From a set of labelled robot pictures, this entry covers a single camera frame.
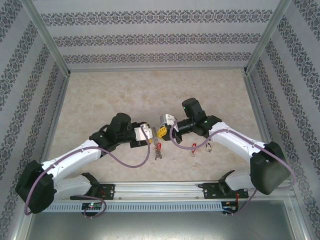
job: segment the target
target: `beige floor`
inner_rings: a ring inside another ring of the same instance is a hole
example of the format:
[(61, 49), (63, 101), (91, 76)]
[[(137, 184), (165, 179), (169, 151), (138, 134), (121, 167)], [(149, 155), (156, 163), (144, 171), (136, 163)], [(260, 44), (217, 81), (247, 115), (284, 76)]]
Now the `beige floor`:
[[(239, 70), (132, 71), (72, 73), (50, 152), (50, 159), (82, 144), (119, 112), (132, 122), (146, 121), (160, 127), (160, 116), (168, 113), (185, 119), (181, 103), (199, 100), (207, 115), (221, 118), (232, 128), (260, 140), (258, 127)], [(182, 145), (200, 144), (204, 138), (184, 135)], [(201, 147), (189, 150), (162, 143), (162, 159), (155, 160), (151, 145), (148, 162), (137, 169), (126, 168), (110, 156), (91, 162), (72, 176), (90, 172), (99, 181), (197, 181), (218, 180), (230, 170), (249, 169), (242, 158), (226, 147), (212, 144), (212, 152)], [(131, 149), (129, 144), (113, 152), (124, 162), (136, 165), (145, 158), (147, 147)]]

